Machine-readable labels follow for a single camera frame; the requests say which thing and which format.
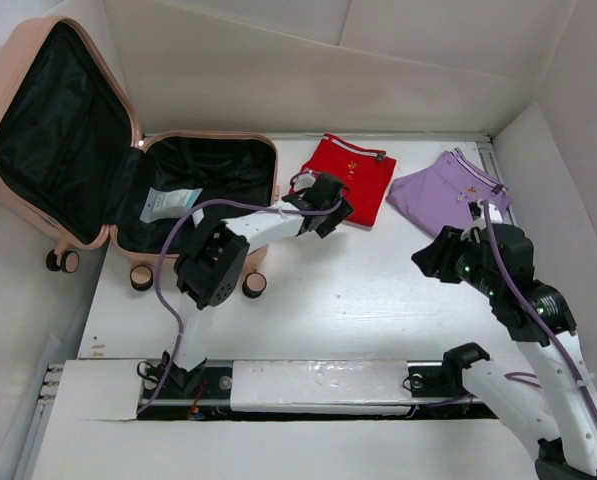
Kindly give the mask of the purple shorts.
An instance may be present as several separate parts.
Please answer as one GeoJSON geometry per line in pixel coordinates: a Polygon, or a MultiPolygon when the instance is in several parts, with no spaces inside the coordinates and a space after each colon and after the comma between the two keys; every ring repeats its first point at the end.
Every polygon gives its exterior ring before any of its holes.
{"type": "Polygon", "coordinates": [[[387,202],[432,237],[445,226],[464,230],[472,223],[470,205],[487,200],[502,213],[512,204],[508,188],[472,164],[455,148],[429,167],[395,179],[387,202]]]}

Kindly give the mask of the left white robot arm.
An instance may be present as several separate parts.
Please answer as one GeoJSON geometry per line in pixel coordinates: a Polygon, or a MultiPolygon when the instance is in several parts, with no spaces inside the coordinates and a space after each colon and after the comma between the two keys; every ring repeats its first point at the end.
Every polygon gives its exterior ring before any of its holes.
{"type": "Polygon", "coordinates": [[[200,388],[217,307],[247,277],[243,272],[248,258],[287,238],[309,232],[321,238],[328,236],[353,212],[348,192],[341,180],[321,173],[310,186],[282,197],[270,207],[217,199],[192,208],[197,211],[225,205],[250,213],[228,219],[203,218],[183,243],[174,263],[176,286],[182,294],[180,307],[174,309],[161,293],[157,294],[178,327],[173,347],[163,353],[162,372],[154,381],[151,400],[157,399],[162,390],[189,398],[200,388]]]}

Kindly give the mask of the red shirt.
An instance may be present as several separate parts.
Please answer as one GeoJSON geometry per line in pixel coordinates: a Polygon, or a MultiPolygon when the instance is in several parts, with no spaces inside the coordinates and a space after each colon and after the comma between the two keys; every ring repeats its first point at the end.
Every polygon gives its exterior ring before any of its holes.
{"type": "Polygon", "coordinates": [[[363,148],[326,133],[299,172],[311,169],[340,179],[349,188],[347,200],[354,209],[348,221],[371,229],[396,165],[384,150],[363,148]]]}

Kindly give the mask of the pink hard-shell suitcase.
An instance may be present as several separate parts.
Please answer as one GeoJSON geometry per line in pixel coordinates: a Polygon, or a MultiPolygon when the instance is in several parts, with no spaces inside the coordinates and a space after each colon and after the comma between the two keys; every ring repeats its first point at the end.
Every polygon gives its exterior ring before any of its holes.
{"type": "Polygon", "coordinates": [[[127,95],[86,30],[51,16],[19,24],[0,51],[0,203],[54,241],[51,271],[114,244],[145,291],[193,231],[145,223],[151,190],[197,189],[210,218],[278,198],[277,149],[248,132],[178,130],[145,137],[127,95]]]}

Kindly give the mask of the white blue packet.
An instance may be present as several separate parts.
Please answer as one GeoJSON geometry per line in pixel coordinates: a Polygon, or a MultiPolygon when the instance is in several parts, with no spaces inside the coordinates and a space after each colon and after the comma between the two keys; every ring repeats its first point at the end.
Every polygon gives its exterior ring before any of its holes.
{"type": "Polygon", "coordinates": [[[150,224],[164,219],[181,218],[194,206],[202,191],[202,188],[173,191],[150,188],[139,219],[150,224]]]}

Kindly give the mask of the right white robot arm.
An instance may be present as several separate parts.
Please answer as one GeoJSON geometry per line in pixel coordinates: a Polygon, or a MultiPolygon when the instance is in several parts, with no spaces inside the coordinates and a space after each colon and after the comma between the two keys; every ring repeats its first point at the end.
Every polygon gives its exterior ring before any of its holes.
{"type": "Polygon", "coordinates": [[[486,296],[540,388],[515,384],[476,343],[444,353],[439,384],[482,400],[523,444],[539,478],[597,479],[597,389],[565,298],[534,276],[525,233],[507,224],[446,226],[412,260],[426,277],[486,296]]]}

